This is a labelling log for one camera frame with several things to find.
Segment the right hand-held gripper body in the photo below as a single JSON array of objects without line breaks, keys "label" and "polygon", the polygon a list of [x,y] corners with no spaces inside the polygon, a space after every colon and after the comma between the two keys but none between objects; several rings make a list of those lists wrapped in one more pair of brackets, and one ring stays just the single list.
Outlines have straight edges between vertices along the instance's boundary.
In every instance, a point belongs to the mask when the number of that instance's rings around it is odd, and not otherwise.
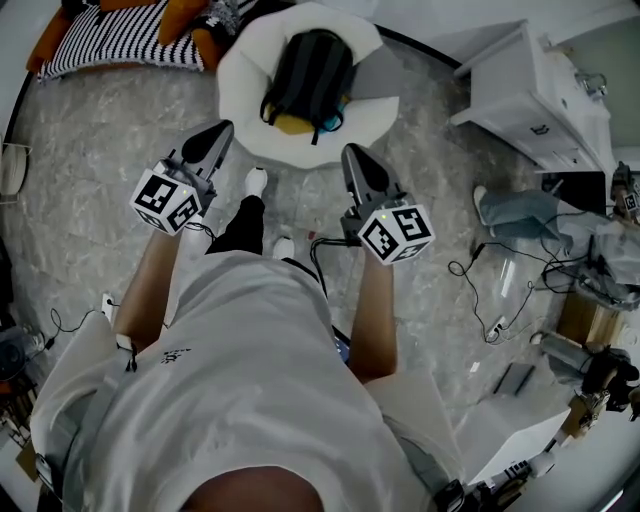
[{"label": "right hand-held gripper body", "polygon": [[383,265],[410,260],[435,240],[425,207],[410,194],[354,203],[340,219],[349,245],[368,249]]}]

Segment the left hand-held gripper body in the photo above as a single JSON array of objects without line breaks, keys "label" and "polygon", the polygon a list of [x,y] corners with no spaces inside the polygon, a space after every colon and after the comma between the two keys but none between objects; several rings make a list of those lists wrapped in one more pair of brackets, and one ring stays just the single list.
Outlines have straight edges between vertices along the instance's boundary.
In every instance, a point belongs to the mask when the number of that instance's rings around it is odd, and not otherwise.
[{"label": "left hand-held gripper body", "polygon": [[192,164],[171,152],[143,172],[129,205],[143,222],[175,236],[206,213],[217,195],[213,175],[218,168],[216,158]]}]

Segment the white round beanbag chair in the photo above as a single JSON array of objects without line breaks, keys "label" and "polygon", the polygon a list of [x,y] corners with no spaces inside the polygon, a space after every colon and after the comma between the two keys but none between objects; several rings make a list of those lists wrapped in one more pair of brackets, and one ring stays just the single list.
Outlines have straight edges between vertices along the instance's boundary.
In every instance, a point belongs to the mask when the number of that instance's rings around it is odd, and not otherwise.
[{"label": "white round beanbag chair", "polygon": [[[261,120],[282,51],[297,33],[328,29],[352,49],[357,71],[344,124],[323,133],[316,144],[308,133],[287,134]],[[371,146],[394,124],[399,109],[402,67],[383,44],[374,24],[315,2],[303,2],[252,21],[217,69],[219,115],[230,120],[237,142],[260,161],[298,169],[337,164],[348,143]]]}]

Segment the dark grey backpack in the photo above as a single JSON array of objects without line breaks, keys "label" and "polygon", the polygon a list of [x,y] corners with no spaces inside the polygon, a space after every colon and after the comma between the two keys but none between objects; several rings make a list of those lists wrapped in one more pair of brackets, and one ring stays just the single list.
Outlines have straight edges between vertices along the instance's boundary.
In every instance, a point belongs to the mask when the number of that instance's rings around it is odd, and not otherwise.
[{"label": "dark grey backpack", "polygon": [[356,66],[351,48],[335,33],[313,29],[294,35],[284,48],[260,118],[273,126],[282,115],[310,123],[312,145],[344,123]]}]

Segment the person's left forearm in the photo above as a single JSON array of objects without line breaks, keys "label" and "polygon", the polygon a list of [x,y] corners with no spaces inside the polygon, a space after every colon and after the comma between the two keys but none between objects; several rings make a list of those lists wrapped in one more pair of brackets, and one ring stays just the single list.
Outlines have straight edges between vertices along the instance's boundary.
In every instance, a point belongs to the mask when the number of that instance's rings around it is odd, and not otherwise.
[{"label": "person's left forearm", "polygon": [[117,310],[114,332],[138,352],[160,337],[180,242],[180,235],[153,233]]}]

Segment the person's right forearm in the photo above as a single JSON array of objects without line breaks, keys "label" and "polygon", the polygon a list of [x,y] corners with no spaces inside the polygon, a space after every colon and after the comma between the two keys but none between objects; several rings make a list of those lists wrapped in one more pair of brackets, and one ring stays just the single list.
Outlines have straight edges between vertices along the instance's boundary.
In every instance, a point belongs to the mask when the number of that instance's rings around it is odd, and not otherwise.
[{"label": "person's right forearm", "polygon": [[368,250],[355,311],[348,366],[363,384],[393,375],[398,345],[394,314],[394,272]]}]

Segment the person's left white shoe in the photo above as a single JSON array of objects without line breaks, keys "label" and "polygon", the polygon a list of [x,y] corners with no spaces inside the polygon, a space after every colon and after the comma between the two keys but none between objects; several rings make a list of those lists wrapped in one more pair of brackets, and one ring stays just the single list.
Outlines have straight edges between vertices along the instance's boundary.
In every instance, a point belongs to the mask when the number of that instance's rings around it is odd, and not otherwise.
[{"label": "person's left white shoe", "polygon": [[252,168],[245,178],[245,196],[262,197],[268,183],[268,174],[263,168]]}]

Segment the yellow round seat cushion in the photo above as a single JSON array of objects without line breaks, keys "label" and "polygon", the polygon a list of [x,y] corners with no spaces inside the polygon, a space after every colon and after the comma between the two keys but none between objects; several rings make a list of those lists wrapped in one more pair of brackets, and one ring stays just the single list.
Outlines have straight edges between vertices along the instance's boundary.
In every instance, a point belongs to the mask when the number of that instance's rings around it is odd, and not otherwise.
[{"label": "yellow round seat cushion", "polygon": [[261,114],[262,120],[269,126],[286,135],[313,134],[314,126],[306,119],[285,112],[277,112],[276,107],[267,103]]}]

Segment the person's black trousers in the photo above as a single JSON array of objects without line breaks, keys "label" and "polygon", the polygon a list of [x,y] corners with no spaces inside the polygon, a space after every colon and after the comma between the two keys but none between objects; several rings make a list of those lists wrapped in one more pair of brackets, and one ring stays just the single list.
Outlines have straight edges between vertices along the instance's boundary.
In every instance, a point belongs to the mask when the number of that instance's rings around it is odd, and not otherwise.
[{"label": "person's black trousers", "polygon": [[244,198],[225,232],[198,264],[197,284],[203,302],[212,309],[230,307],[238,312],[259,303],[294,304],[287,310],[312,309],[327,317],[329,309],[315,276],[291,256],[282,260],[263,254],[265,205],[251,194]]}]

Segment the orange couch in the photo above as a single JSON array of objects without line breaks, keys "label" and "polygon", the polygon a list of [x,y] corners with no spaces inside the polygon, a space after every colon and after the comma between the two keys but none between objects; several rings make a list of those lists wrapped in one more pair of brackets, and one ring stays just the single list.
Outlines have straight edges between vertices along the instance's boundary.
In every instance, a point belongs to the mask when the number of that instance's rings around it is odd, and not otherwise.
[{"label": "orange couch", "polygon": [[[58,47],[62,36],[66,33],[74,18],[66,13],[63,8],[59,8],[49,25],[42,33],[38,43],[33,48],[31,55],[26,63],[26,69],[35,75],[45,59],[53,56],[55,49]],[[204,70],[215,70],[219,61],[225,53],[225,47],[217,43],[211,32],[207,29],[189,30],[185,34],[192,36],[197,50],[204,61]],[[118,66],[101,66],[105,67],[132,67],[135,64],[118,65]]]}]

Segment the black waist device blue screen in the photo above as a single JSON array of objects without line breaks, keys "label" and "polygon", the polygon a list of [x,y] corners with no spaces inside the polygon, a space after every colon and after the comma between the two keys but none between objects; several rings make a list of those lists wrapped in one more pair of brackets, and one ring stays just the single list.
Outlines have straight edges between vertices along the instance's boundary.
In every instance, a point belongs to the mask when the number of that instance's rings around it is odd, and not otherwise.
[{"label": "black waist device blue screen", "polygon": [[347,364],[350,356],[350,339],[336,326],[333,326],[332,329],[336,350],[339,353],[342,361]]}]

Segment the long orange throw pillow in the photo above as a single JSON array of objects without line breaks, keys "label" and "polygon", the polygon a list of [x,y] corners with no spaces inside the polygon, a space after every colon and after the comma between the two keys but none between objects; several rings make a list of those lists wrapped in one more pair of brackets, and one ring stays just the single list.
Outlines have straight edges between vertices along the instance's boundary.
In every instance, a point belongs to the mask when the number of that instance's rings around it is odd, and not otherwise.
[{"label": "long orange throw pillow", "polygon": [[161,18],[158,42],[169,45],[179,38],[189,24],[209,5],[210,0],[168,0]]}]

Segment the black white patterned fringe pillow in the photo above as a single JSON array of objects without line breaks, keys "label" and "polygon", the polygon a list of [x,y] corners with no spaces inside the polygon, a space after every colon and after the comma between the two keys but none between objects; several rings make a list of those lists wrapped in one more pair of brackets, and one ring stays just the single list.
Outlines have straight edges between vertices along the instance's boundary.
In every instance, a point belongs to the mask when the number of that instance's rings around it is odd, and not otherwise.
[{"label": "black white patterned fringe pillow", "polygon": [[198,20],[207,28],[221,28],[228,36],[235,36],[240,24],[238,0],[209,0]]}]

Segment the white sink cabinet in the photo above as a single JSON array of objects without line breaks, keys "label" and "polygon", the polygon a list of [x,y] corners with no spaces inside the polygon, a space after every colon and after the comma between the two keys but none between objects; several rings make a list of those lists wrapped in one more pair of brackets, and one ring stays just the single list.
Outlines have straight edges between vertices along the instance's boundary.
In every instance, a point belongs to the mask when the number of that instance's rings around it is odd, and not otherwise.
[{"label": "white sink cabinet", "polygon": [[610,113],[602,97],[586,94],[578,72],[562,51],[543,48],[524,22],[455,70],[471,79],[470,105],[450,123],[480,126],[544,172],[612,175]]}]

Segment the square orange back cushion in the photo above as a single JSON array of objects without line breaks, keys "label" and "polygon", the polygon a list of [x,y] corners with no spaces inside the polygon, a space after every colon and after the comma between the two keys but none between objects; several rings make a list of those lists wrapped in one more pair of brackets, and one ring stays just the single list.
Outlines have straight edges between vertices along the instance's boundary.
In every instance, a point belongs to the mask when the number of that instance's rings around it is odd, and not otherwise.
[{"label": "square orange back cushion", "polygon": [[112,12],[120,9],[149,6],[157,3],[158,0],[100,0],[102,12]]}]

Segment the dark grey flat panel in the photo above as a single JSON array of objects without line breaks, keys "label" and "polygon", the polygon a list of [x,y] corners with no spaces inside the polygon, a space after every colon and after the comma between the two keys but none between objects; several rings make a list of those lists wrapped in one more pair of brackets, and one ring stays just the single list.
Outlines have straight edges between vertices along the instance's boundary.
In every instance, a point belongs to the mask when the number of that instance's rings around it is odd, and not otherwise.
[{"label": "dark grey flat panel", "polygon": [[534,371],[534,365],[518,362],[510,363],[499,379],[493,393],[495,395],[517,396],[528,383]]}]

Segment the brown cardboard box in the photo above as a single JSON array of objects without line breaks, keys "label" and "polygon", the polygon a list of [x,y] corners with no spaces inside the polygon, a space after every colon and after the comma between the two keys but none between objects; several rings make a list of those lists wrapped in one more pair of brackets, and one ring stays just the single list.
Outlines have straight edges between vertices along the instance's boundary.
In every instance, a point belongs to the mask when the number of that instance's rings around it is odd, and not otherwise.
[{"label": "brown cardboard box", "polygon": [[578,294],[564,302],[556,332],[580,345],[616,345],[623,326],[621,312],[607,309]]}]

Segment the dark grey round device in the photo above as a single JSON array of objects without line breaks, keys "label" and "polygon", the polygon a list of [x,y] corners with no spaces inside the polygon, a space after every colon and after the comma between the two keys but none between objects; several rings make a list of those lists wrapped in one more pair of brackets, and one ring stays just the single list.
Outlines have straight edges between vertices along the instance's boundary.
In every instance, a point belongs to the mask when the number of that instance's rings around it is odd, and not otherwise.
[{"label": "dark grey round device", "polygon": [[21,326],[0,331],[0,382],[17,377],[44,348],[42,333]]}]

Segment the chrome faucet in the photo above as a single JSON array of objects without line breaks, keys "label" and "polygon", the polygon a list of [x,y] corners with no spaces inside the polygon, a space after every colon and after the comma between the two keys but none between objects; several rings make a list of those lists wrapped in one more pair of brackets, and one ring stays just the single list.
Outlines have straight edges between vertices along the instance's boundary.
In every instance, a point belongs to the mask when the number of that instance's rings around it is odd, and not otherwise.
[{"label": "chrome faucet", "polygon": [[578,72],[574,77],[589,97],[605,97],[608,94],[608,82],[604,74]]}]

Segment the white table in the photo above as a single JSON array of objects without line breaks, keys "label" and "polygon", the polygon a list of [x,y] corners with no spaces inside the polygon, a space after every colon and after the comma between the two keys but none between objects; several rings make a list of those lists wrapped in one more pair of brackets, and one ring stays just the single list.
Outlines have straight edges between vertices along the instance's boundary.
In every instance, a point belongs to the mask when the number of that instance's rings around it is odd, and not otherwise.
[{"label": "white table", "polygon": [[475,405],[455,431],[468,485],[543,451],[570,413],[563,403],[493,397]]}]

